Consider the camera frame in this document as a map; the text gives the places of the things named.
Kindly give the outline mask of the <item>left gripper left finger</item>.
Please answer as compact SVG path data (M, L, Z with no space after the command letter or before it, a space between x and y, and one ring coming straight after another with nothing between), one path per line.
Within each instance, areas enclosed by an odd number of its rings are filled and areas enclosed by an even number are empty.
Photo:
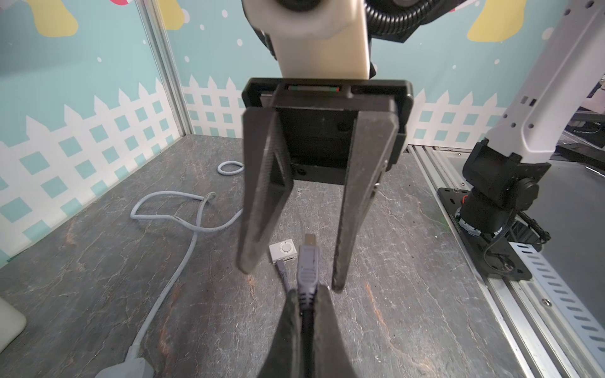
M285 299L274 338L258 377L299 377L301 368L299 297L292 289Z

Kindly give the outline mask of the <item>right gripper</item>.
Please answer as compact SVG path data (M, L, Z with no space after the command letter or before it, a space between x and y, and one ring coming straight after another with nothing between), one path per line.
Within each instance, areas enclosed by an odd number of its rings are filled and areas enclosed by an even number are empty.
M259 263L293 177L337 185L345 178L332 269L332 289L342 292L381 177L398 162L406 141L411 82L251 78L242 97L244 208L237 267L250 274Z

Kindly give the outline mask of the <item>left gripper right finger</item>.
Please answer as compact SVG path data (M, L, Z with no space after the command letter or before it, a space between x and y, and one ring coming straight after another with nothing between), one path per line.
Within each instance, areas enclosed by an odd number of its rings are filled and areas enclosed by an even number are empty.
M356 377L338 327L329 289L319 285L314 300L313 377Z

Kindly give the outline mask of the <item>silver mp3 player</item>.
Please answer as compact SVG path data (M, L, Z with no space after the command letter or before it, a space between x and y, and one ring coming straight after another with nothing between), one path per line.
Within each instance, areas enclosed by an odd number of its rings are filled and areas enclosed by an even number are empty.
M286 262L297 257L297 250L292 239L286 239L269 245L269 255L272 263Z

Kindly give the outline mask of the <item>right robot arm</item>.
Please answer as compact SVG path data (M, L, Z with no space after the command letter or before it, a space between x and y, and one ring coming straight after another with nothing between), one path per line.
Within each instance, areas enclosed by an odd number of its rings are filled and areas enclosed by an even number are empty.
M245 1L278 79L242 94L237 264L258 264L295 180L343 187L332 286L408 143L471 149L460 225L494 235L537 198L604 72L602 1Z

